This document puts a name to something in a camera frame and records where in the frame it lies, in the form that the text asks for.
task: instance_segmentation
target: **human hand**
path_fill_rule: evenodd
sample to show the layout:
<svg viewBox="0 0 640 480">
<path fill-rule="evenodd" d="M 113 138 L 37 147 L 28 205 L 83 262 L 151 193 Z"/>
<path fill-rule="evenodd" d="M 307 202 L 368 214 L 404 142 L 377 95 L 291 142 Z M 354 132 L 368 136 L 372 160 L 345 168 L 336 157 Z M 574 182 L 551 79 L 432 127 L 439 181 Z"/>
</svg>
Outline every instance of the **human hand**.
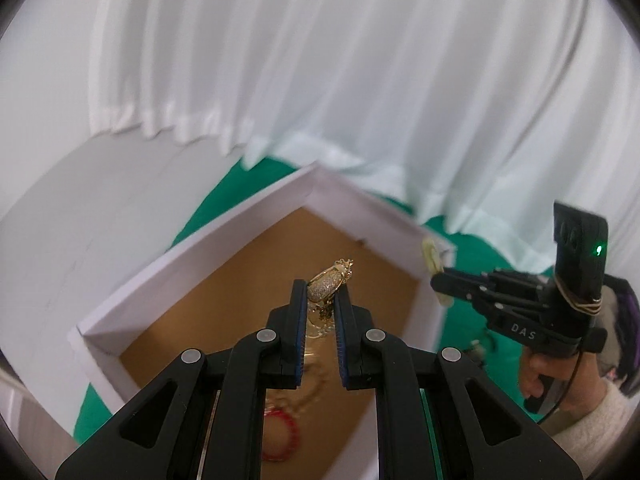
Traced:
<svg viewBox="0 0 640 480">
<path fill-rule="evenodd" d="M 523 347 L 518 371 L 518 387 L 525 399 L 539 397 L 544 393 L 539 375 L 568 381 L 574 373 L 578 356 L 558 359 L 543 354 L 534 354 Z M 571 388 L 564 396 L 560 409 L 575 418 L 582 418 L 595 410 L 607 395 L 607 384 L 600 378 L 596 354 L 584 353 Z"/>
</svg>

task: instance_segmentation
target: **green tablecloth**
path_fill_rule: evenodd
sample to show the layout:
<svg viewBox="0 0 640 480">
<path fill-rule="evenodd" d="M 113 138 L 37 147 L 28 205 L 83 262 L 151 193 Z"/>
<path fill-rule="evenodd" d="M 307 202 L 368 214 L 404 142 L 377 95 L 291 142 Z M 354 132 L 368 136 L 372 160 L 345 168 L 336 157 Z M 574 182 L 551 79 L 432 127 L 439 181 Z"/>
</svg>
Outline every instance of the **green tablecloth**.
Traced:
<svg viewBox="0 0 640 480">
<path fill-rule="evenodd" d="M 249 171 L 244 170 L 241 163 L 238 162 L 203 200 L 182 231 L 175 237 L 172 246 L 233 206 L 293 171 L 295 168 L 271 159 L 263 160 Z M 395 204 L 407 213 L 411 213 L 411 210 L 406 206 Z M 495 267 L 510 268 L 507 261 L 481 239 L 469 235 L 446 234 L 443 220 L 443 217 L 433 218 L 426 223 L 426 226 L 449 239 L 458 247 L 457 269 L 480 273 L 483 270 L 493 270 Z M 455 346 L 464 349 L 473 339 L 486 342 L 483 328 L 484 318 L 477 314 L 468 303 L 456 301 L 447 313 L 440 338 L 440 347 Z M 489 352 L 487 355 L 486 372 L 512 399 L 522 405 L 523 399 L 516 384 L 520 345 L 497 334 L 494 334 L 493 338 L 497 347 L 495 351 Z M 74 438 L 80 443 L 84 442 L 110 416 L 111 413 L 90 385 L 78 415 Z"/>
</svg>

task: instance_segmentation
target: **red bracelet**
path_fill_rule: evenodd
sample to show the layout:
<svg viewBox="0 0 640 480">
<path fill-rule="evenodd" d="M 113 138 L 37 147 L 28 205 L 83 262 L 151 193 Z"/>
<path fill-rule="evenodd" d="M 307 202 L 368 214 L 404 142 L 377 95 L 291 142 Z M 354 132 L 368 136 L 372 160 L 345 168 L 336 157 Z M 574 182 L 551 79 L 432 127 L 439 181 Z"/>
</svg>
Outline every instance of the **red bracelet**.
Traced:
<svg viewBox="0 0 640 480">
<path fill-rule="evenodd" d="M 282 453 L 279 454 L 269 454 L 264 450 L 262 451 L 262 459 L 267 460 L 269 462 L 282 462 L 289 458 L 293 452 L 298 448 L 300 444 L 300 429 L 298 428 L 298 424 L 295 419 L 289 415 L 289 413 L 284 412 L 283 410 L 278 409 L 270 409 L 264 412 L 264 418 L 268 416 L 275 416 L 284 421 L 289 430 L 289 442 Z"/>
</svg>

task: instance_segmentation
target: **silver screw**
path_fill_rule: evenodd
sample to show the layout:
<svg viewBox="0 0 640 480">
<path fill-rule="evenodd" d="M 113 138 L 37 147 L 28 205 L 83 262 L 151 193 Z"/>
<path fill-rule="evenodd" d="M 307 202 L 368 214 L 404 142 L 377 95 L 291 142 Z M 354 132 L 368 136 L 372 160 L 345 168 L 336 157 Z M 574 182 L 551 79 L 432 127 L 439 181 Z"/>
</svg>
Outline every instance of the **silver screw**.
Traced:
<svg viewBox="0 0 640 480">
<path fill-rule="evenodd" d="M 183 363 L 187 363 L 188 365 L 190 365 L 191 363 L 199 361 L 201 355 L 202 354 L 199 350 L 196 350 L 195 348 L 189 348 L 188 350 L 182 352 L 180 359 L 182 359 Z"/>
<path fill-rule="evenodd" d="M 369 341 L 374 341 L 376 343 L 382 341 L 386 337 L 386 334 L 379 328 L 371 328 L 370 330 L 367 330 L 365 335 Z"/>
<path fill-rule="evenodd" d="M 268 343 L 269 341 L 276 339 L 276 333 L 271 330 L 271 328 L 263 328 L 255 336 L 258 338 L 258 341 L 263 343 Z"/>
<path fill-rule="evenodd" d="M 457 348 L 453 348 L 453 346 L 447 346 L 446 348 L 442 349 L 442 357 L 445 361 L 455 363 L 456 361 L 460 361 L 462 354 Z"/>
</svg>

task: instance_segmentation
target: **person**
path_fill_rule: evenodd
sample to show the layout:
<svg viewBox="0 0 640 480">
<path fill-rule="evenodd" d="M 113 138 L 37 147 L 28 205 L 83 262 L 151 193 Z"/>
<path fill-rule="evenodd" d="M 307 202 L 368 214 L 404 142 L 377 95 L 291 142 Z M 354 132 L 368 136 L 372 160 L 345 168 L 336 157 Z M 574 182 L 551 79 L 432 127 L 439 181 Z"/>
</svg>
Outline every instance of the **person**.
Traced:
<svg viewBox="0 0 640 480">
<path fill-rule="evenodd" d="M 523 347 L 518 372 L 522 395 L 543 393 L 540 375 L 568 381 L 578 356 L 558 359 L 534 354 Z M 618 387 L 598 373 L 597 355 L 584 353 L 571 387 L 559 409 L 542 428 L 574 459 L 586 478 L 611 450 L 633 413 L 633 406 Z"/>
</svg>

